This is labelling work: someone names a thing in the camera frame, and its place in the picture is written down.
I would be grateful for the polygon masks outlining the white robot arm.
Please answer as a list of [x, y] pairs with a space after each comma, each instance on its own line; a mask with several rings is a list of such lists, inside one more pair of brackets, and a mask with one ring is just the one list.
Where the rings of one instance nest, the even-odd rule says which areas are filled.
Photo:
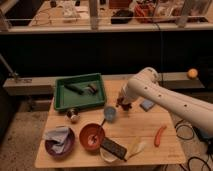
[[148, 99], [213, 136], [213, 104], [161, 87], [159, 75], [146, 67], [121, 88], [117, 104], [124, 110], [139, 97]]

